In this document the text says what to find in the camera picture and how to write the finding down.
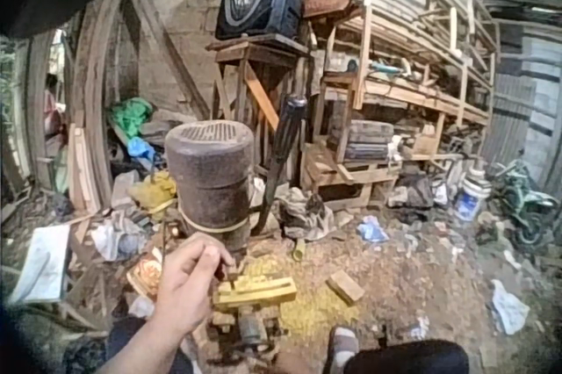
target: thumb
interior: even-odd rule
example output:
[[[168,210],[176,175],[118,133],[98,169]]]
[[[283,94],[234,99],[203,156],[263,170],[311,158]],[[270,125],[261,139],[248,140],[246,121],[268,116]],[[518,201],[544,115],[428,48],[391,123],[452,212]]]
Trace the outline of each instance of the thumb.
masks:
[[[199,257],[193,272],[185,283],[185,289],[195,297],[206,297],[211,287],[215,271],[219,268],[220,251],[213,245],[208,245]]]

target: motorcycle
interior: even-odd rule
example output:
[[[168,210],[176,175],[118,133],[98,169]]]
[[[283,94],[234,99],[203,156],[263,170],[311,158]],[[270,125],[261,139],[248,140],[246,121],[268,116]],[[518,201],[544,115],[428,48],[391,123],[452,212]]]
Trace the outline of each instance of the motorcycle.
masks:
[[[492,168],[498,169],[492,175],[492,199],[500,203],[502,212],[519,227],[515,232],[518,243],[522,247],[536,246],[554,221],[559,201],[536,191],[521,158],[513,160],[508,166],[494,163]]]

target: dirt floor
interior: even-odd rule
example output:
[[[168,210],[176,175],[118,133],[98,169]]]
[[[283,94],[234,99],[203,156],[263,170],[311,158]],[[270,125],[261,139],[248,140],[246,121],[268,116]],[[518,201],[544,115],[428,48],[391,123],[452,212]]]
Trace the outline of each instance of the dirt floor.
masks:
[[[34,194],[3,226],[3,266],[21,269],[32,230],[59,221],[52,209],[49,196]],[[357,224],[368,213],[379,216],[388,242],[370,244],[357,235]],[[353,218],[338,233],[307,244],[301,263],[292,260],[293,242],[288,239],[270,239],[250,247],[250,255],[262,256],[249,257],[247,273],[292,276],[298,287],[296,300],[281,306],[283,327],[289,330],[280,342],[282,349],[301,355],[315,372],[321,372],[328,333],[334,325],[353,327],[361,347],[372,349],[378,346],[384,329],[392,345],[414,340],[413,329],[422,323],[427,326],[422,329],[426,338],[462,345],[470,357],[471,372],[549,372],[551,361],[559,357],[562,327],[562,282],[557,273],[542,273],[527,263],[514,269],[503,256],[504,249],[510,248],[508,241],[478,247],[470,228],[457,228],[456,234],[450,228],[439,233],[434,221],[449,223],[444,215],[412,227],[399,223],[388,211],[365,210],[353,213]],[[523,256],[513,253],[521,263]],[[110,274],[114,270],[110,264],[102,265]],[[346,305],[326,285],[326,279],[340,269],[365,289],[355,306]],[[525,328],[513,336],[495,326],[492,278],[500,279],[509,292],[530,306]],[[3,270],[5,297],[16,279]],[[53,367],[60,364],[63,350],[78,335],[45,317],[44,308],[40,310],[19,311],[16,320],[20,330],[32,338],[33,348],[47,358],[47,366]],[[201,354],[211,355],[214,350],[216,344],[209,342]],[[224,371],[205,362],[201,365],[203,372]],[[248,370],[238,367],[235,371]]]

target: person's left hand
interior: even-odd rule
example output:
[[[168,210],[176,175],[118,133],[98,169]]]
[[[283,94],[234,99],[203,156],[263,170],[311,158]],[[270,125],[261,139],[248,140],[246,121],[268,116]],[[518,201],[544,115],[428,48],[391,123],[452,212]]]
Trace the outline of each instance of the person's left hand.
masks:
[[[163,333],[181,341],[211,313],[208,293],[221,262],[235,265],[224,244],[200,233],[165,257],[152,319]]]

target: vent grille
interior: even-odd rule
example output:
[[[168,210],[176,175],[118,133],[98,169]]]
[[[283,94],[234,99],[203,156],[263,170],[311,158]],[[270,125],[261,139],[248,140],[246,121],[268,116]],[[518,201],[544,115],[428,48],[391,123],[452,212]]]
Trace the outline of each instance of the vent grille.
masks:
[[[227,122],[191,125],[185,127],[182,137],[191,141],[231,141],[236,139],[236,128]]]

